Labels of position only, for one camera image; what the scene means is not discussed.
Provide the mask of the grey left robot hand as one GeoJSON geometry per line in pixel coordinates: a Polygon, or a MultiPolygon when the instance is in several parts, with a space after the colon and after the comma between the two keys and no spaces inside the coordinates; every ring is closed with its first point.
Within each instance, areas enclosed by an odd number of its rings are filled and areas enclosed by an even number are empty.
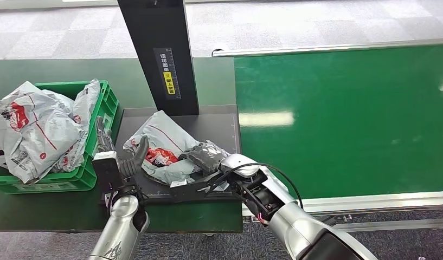
{"type": "Polygon", "coordinates": [[[123,178],[130,178],[140,172],[146,153],[149,148],[149,141],[146,135],[141,137],[138,150],[132,158],[118,160],[115,147],[111,139],[111,131],[106,129],[103,123],[103,117],[95,118],[95,130],[98,141],[98,152],[94,156],[92,163],[106,167],[106,160],[113,160],[117,165],[117,170],[123,178]]]}

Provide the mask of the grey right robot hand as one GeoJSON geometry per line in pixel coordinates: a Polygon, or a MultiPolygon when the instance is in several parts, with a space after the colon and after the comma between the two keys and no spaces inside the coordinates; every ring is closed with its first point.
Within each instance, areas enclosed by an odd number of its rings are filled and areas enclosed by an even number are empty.
{"type": "Polygon", "coordinates": [[[187,149],[179,158],[188,159],[199,167],[204,174],[213,174],[219,170],[221,161],[229,155],[230,153],[223,148],[207,140],[187,149]]]}

